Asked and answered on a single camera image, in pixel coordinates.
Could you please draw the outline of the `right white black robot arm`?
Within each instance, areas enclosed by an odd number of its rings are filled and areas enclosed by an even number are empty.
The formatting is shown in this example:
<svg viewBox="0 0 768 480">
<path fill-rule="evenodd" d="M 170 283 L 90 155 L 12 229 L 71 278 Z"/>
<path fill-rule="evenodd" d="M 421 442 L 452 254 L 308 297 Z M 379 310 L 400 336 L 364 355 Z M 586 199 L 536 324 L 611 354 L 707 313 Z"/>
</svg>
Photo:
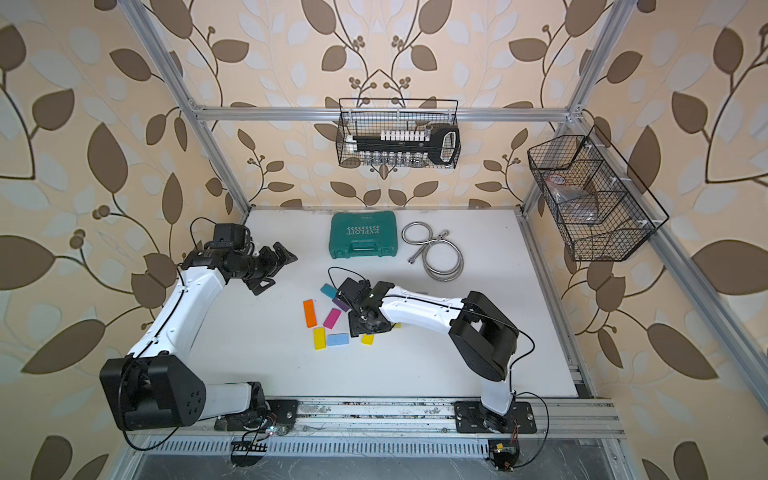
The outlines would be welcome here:
<svg viewBox="0 0 768 480">
<path fill-rule="evenodd" d="M 420 327 L 448 337 L 466 366 L 481 378 L 480 413 L 488 428 L 508 424 L 515 393 L 509 372 L 521 331 L 484 294 L 440 298 L 390 282 L 346 279 L 336 297 L 348 310 L 350 335 L 376 335 L 395 325 Z"/>
</svg>

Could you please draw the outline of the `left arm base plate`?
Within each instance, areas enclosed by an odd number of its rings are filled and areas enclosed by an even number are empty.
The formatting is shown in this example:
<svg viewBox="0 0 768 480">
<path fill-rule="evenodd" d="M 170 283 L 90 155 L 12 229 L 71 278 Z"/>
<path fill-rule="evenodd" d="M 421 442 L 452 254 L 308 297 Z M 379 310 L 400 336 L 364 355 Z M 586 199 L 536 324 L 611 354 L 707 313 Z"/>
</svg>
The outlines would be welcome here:
<svg viewBox="0 0 768 480">
<path fill-rule="evenodd" d="M 256 407 L 238 413 L 220 416 L 215 420 L 216 431 L 258 432 L 287 435 L 297 420 L 299 401 L 295 399 L 270 399 Z"/>
</svg>

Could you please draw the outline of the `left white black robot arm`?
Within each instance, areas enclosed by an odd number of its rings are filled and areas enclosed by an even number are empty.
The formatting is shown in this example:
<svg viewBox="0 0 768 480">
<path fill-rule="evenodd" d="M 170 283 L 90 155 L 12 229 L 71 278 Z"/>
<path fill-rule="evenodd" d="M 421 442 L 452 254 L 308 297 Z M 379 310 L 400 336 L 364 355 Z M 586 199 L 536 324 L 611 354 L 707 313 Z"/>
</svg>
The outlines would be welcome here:
<svg viewBox="0 0 768 480">
<path fill-rule="evenodd" d="M 180 428 L 228 415 L 251 422 L 267 415 L 259 382 L 207 384 L 187 361 L 207 313 L 230 280 L 243 281 L 259 295 L 296 260 L 281 243 L 255 252 L 210 242 L 191 252 L 156 321 L 125 357 L 107 361 L 100 371 L 118 429 Z"/>
</svg>

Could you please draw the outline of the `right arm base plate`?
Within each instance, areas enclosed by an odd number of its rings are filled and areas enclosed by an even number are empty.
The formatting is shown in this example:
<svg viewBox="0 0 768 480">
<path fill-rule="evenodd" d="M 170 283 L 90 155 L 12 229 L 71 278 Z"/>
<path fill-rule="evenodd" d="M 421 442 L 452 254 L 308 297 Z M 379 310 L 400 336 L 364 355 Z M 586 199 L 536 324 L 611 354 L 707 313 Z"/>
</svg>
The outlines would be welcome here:
<svg viewBox="0 0 768 480">
<path fill-rule="evenodd" d="M 529 402 L 514 402 L 506 414 L 498 414 L 479 401 L 453 404 L 456 430 L 462 434 L 534 434 L 537 425 Z"/>
</svg>

